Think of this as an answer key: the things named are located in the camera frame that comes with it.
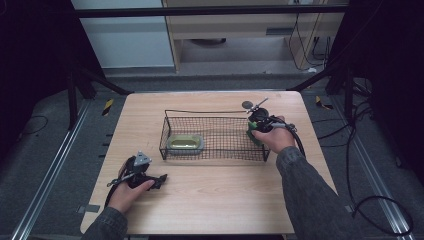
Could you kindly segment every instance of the forearm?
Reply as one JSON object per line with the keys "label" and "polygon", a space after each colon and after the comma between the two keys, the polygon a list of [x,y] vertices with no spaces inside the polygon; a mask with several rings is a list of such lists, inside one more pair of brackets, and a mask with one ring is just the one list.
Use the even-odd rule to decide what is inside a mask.
{"label": "forearm", "polygon": [[82,236],[85,239],[125,238],[128,221],[118,210],[106,207]]}
{"label": "forearm", "polygon": [[362,239],[337,194],[295,147],[278,154],[284,199],[298,239]]}

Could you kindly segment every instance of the wall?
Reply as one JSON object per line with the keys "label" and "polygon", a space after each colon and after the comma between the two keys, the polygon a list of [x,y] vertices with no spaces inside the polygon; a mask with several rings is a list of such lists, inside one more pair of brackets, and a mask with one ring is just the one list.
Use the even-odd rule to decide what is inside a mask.
{"label": "wall", "polygon": [[[72,0],[72,3],[75,9],[162,7],[160,0]],[[106,74],[107,70],[122,73],[134,68],[174,68],[164,17],[86,18],[81,22]]]}

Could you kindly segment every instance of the person's right hand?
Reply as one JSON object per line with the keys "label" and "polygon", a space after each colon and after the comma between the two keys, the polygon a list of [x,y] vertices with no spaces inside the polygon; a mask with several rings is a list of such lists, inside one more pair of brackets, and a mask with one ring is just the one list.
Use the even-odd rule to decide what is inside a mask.
{"label": "person's right hand", "polygon": [[[283,116],[278,116],[278,118],[284,121]],[[285,128],[274,128],[268,133],[253,130],[252,134],[277,154],[286,147],[295,146],[293,135]]]}

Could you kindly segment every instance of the wire mesh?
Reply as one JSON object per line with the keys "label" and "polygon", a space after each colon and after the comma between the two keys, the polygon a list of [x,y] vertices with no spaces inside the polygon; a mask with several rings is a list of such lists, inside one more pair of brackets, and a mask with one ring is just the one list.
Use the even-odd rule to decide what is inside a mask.
{"label": "wire mesh", "polygon": [[[269,148],[257,146],[247,135],[246,118],[235,117],[169,117],[164,119],[160,152],[163,160],[243,159],[266,161]],[[175,150],[168,145],[173,135],[200,135],[203,148]]]}

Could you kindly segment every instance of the green sponge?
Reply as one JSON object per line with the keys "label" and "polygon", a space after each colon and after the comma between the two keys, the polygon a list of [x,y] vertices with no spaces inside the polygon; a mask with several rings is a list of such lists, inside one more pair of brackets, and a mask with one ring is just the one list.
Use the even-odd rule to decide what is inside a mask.
{"label": "green sponge", "polygon": [[247,136],[250,138],[250,140],[252,140],[252,142],[256,145],[256,146],[261,146],[262,142],[259,141],[258,139],[255,138],[255,136],[253,136],[252,134],[252,130],[256,129],[256,123],[255,122],[248,122],[247,123],[248,126],[248,130],[246,131]]}

